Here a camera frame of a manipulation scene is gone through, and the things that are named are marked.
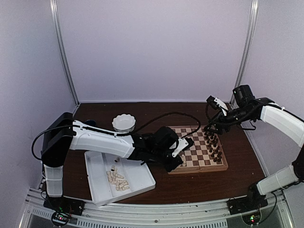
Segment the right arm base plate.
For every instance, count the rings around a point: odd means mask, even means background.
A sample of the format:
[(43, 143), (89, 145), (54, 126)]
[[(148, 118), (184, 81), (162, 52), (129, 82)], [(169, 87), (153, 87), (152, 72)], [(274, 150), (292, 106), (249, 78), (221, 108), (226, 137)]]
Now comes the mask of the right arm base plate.
[(266, 207), (268, 202), (265, 198), (259, 198), (254, 201), (249, 196), (241, 198), (230, 198), (227, 201), (228, 210), (230, 215), (235, 215), (239, 213), (245, 213), (253, 210), (259, 210), (262, 207)]

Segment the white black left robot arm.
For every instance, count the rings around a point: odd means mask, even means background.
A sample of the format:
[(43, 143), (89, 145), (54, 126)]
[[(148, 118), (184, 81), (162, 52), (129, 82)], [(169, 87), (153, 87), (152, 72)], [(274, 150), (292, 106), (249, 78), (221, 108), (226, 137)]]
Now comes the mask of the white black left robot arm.
[(182, 164), (179, 153), (188, 146), (171, 128), (163, 126), (152, 134), (117, 133), (89, 126), (63, 113), (43, 133), (41, 161), (49, 202), (58, 211), (68, 207), (63, 197), (63, 166), (69, 150), (94, 151), (132, 161), (156, 162), (167, 172)]

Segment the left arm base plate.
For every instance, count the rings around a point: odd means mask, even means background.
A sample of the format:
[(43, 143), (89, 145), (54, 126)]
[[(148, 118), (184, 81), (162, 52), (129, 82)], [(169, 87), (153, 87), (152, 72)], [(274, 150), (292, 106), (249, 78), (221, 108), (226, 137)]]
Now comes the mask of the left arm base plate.
[(64, 212), (66, 214), (81, 216), (84, 210), (85, 202), (78, 199), (66, 197), (48, 198), (44, 200), (43, 206), (52, 210)]

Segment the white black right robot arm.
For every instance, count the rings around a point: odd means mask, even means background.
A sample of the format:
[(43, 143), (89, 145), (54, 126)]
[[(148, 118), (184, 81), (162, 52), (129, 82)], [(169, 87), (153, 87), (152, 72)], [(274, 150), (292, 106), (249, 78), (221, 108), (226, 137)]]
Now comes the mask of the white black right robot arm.
[(285, 190), (288, 199), (304, 188), (304, 121), (275, 101), (256, 98), (248, 85), (232, 91), (236, 107), (209, 96), (205, 131), (218, 135), (240, 127), (262, 166), (265, 177), (249, 186), (243, 204), (254, 209), (270, 193)]

